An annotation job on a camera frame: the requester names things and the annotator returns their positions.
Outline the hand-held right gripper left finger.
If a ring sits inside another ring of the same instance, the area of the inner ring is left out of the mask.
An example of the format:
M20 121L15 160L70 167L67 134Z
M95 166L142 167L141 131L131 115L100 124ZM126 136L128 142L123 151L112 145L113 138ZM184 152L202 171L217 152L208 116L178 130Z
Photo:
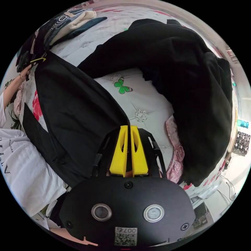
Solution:
M109 172L111 175L125 176L127 168L128 126L123 125L117 137Z

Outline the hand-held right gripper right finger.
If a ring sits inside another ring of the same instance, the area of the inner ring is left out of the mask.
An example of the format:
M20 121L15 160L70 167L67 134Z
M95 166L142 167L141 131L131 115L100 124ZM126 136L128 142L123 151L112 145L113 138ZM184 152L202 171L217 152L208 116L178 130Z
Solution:
M148 175L148 166L137 126L130 126L133 176Z

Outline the person's left hand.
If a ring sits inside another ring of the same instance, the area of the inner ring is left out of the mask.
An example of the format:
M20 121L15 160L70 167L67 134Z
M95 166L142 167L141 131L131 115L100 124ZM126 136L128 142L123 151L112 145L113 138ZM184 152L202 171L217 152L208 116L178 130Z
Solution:
M26 80L26 75L29 75L31 67L32 67L32 64L29 64L27 67L25 67L21 71L21 73L19 74L19 78L21 82L24 82Z

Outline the person's right hand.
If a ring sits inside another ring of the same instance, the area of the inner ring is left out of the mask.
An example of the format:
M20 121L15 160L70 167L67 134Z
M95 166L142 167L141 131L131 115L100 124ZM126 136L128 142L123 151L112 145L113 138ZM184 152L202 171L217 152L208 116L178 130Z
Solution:
M68 240L76 242L76 243L80 243L80 244L84 244L84 245L98 246L98 244L96 244L96 243L92 243L90 241L87 241L86 237L84 237L84 240L82 240L82 241L78 240L77 238L71 236L65 228L49 228L49 230L56 235L59 235L65 239L68 239Z

